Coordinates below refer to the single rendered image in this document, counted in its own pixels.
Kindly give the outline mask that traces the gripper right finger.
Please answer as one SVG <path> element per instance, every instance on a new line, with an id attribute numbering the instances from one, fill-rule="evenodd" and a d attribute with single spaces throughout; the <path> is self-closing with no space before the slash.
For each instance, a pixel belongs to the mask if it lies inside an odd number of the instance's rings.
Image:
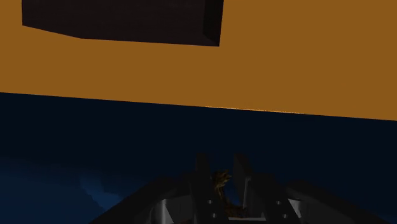
<path id="1" fill-rule="evenodd" d="M 307 181 L 282 185 L 243 154 L 233 156 L 233 181 L 247 215 L 264 224 L 391 224 Z"/>

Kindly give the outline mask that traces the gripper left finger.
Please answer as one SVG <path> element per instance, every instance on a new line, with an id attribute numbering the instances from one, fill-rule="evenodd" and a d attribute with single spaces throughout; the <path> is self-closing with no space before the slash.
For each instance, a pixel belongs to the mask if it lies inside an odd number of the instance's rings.
<path id="1" fill-rule="evenodd" d="M 228 224 L 228 217 L 216 198 L 208 159 L 199 153 L 195 171 L 144 185 L 90 224 Z"/>

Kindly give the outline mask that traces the small brown spiky figure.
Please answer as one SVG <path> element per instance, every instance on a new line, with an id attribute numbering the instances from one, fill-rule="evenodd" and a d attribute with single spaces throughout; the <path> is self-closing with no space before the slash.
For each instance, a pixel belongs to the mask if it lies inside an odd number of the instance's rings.
<path id="1" fill-rule="evenodd" d="M 237 206 L 232 203 L 226 196 L 225 186 L 232 177 L 228 173 L 228 170 L 214 171 L 211 177 L 214 191 L 218 195 L 220 201 L 223 203 L 227 216 L 232 218 L 244 218 L 246 216 L 246 210 L 242 206 Z"/>

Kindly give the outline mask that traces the dark blue furniture top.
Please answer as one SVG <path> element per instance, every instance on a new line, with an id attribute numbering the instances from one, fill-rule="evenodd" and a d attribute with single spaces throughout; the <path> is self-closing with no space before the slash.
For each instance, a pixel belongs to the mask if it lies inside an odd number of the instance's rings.
<path id="1" fill-rule="evenodd" d="M 0 93 L 0 224 L 88 224 L 206 153 L 397 224 L 397 122 Z"/>

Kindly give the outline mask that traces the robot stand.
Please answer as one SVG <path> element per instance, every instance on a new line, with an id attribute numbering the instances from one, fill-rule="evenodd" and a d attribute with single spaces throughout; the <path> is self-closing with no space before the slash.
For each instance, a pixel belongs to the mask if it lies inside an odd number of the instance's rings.
<path id="1" fill-rule="evenodd" d="M 21 0 L 22 24 L 81 39 L 220 45 L 224 0 Z"/>

